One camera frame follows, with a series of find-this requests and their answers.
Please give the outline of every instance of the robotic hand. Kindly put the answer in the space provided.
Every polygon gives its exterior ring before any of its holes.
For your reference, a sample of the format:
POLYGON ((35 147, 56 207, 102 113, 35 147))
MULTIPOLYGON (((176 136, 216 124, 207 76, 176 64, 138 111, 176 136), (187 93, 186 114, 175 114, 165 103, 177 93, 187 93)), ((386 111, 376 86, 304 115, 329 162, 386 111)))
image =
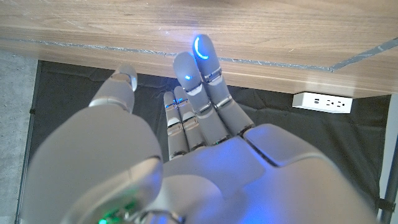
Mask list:
POLYGON ((232 99, 211 40, 178 54, 182 85, 164 95, 170 161, 131 114, 136 73, 123 66, 89 107, 41 145, 28 170, 28 223, 375 223, 318 149, 232 99))

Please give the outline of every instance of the white power strip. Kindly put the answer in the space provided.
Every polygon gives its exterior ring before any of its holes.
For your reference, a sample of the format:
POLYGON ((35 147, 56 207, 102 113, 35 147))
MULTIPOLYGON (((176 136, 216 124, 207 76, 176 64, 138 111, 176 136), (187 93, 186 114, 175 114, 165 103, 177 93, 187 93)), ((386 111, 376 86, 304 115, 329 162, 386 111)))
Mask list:
POLYGON ((293 107, 328 113, 350 113, 353 99, 318 93, 299 93, 293 97, 293 107))

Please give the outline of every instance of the fingertip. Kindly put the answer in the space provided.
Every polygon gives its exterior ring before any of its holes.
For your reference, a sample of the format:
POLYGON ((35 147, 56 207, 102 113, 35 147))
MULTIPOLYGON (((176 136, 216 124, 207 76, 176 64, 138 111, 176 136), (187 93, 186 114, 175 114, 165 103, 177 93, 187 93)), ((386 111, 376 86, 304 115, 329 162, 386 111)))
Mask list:
POLYGON ((205 34, 195 37, 192 45, 193 54, 202 76, 208 76, 219 69, 220 63, 211 39, 205 34))
POLYGON ((122 73, 122 74, 126 74, 130 76, 131 79, 131 87, 132 90, 135 91, 137 89, 137 72, 136 70, 129 64, 122 64, 120 65, 115 71, 114 73, 122 73))
POLYGON ((182 88, 182 86, 177 86, 174 88, 174 95, 177 103, 183 102, 188 99, 188 96, 185 93, 185 90, 182 88))
POLYGON ((163 95, 164 106, 168 108, 170 105, 175 103, 175 98, 172 92, 165 92, 163 95))
POLYGON ((173 69, 178 81, 184 89, 191 90, 200 85, 200 74, 195 59, 190 53, 179 53, 174 58, 173 69))

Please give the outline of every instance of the robot finger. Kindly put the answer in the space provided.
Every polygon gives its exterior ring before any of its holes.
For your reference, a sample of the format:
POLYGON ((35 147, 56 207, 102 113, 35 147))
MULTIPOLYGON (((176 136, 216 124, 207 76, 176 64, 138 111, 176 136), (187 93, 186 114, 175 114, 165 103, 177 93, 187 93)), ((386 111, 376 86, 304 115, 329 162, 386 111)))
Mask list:
POLYGON ((187 93, 208 145, 227 140, 229 132, 210 103, 193 56, 188 52, 179 53, 174 59, 173 68, 178 81, 187 93))
POLYGON ((229 94, 213 43, 207 35, 200 34, 192 48, 205 89, 220 118, 233 135, 242 135, 254 123, 229 94))
POLYGON ((185 90, 181 86, 177 86, 174 89, 174 95, 190 151, 206 146, 205 138, 201 133, 199 122, 193 112, 185 90))
POLYGON ((167 119, 169 160, 172 160, 185 155, 189 152, 189 149, 173 93, 166 92, 163 96, 163 101, 167 119))

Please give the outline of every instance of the floor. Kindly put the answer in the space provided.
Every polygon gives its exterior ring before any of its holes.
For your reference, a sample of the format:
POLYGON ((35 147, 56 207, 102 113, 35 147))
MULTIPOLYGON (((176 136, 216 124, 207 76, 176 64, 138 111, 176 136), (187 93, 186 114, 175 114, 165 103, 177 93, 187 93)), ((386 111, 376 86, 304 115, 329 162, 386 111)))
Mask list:
MULTIPOLYGON (((14 223, 24 160, 29 110, 37 60, 0 51, 0 223, 14 223)), ((393 95, 387 122, 381 197, 398 134, 398 95, 393 95)), ((398 222, 395 214, 391 223, 398 222)))

